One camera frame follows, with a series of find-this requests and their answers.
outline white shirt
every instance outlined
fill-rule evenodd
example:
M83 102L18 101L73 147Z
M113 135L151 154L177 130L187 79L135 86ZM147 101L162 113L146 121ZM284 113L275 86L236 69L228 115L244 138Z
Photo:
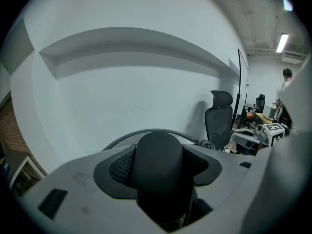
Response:
M282 84L280 84L276 90L276 96L275 99L279 100L281 97L281 93L289 86L291 82L290 81L285 81Z

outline ceiling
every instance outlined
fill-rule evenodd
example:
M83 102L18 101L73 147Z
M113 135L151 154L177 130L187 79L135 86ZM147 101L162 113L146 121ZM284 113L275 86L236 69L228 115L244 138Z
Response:
M307 54L309 39L294 11L283 0L214 0L238 32L248 55L278 55L282 33L289 35L284 50Z

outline black hair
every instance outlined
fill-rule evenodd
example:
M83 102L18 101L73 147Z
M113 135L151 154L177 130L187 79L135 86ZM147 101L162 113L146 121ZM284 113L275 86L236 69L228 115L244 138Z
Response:
M289 69L289 68L285 68L283 70L283 75L286 76L286 78L293 77L293 73L292 73L291 69Z

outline orange object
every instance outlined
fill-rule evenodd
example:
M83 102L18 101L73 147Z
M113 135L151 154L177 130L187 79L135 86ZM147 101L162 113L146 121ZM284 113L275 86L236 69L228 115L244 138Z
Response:
M247 113L247 119L253 119L254 114L253 113Z

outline fluorescent light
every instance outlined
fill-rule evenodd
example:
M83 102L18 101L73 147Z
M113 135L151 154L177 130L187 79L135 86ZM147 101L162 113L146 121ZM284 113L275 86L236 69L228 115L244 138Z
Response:
M284 9L292 11L293 10L292 4L288 0L283 0L283 1L284 1Z
M279 45L278 45L278 48L277 48L277 51L276 51L276 52L282 53L283 48L285 47L287 38L288 38L288 35L282 34L282 37L281 37L281 40L279 41Z

